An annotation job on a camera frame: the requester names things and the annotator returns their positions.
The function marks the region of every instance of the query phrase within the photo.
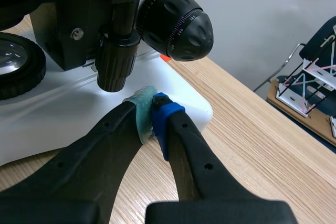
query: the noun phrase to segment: fine focus knob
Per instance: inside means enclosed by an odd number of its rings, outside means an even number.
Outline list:
[[[156,51],[177,61],[202,59],[211,51],[211,21],[194,0],[145,0],[137,31]]]

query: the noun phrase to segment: wood grain surface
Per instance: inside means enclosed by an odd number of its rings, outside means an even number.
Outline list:
[[[14,31],[25,28],[28,19]],[[336,223],[335,154],[210,59],[169,65],[212,105],[214,116],[203,136],[242,185],[260,197],[285,200],[300,223]],[[0,167],[0,190],[56,153]],[[124,176],[111,223],[143,223],[146,206],[159,200],[177,200],[177,193],[169,164],[151,140]]]
[[[271,83],[267,93],[267,101],[269,101],[280,110],[284,111],[286,114],[294,118],[302,125],[309,128],[311,131],[315,132],[321,138],[336,146],[336,138],[332,135],[330,117],[319,111],[318,109],[313,109],[309,113],[309,116],[304,118],[298,112],[291,109],[276,98],[278,86],[279,83],[276,80]]]

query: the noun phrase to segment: black knob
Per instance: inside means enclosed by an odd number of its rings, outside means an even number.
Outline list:
[[[42,49],[21,36],[0,33],[0,100],[33,89],[46,73]]]
[[[214,44],[211,21],[194,0],[145,0],[136,24],[149,46],[178,61],[202,59]]]

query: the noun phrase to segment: microscope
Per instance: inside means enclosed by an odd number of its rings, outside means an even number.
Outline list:
[[[143,86],[185,106],[200,131],[210,121],[209,103],[160,59],[211,51],[196,1],[0,0],[0,30],[25,15],[33,32],[0,33],[0,165],[69,145]]]

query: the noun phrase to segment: white microscope base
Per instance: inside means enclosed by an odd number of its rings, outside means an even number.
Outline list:
[[[33,35],[25,37],[35,41]],[[157,52],[137,57],[125,87],[117,93],[98,87],[92,65],[63,71],[48,55],[46,60],[46,76],[36,88],[0,101],[0,165],[68,146],[144,86],[153,85],[184,106],[200,131],[212,118],[210,104]]]

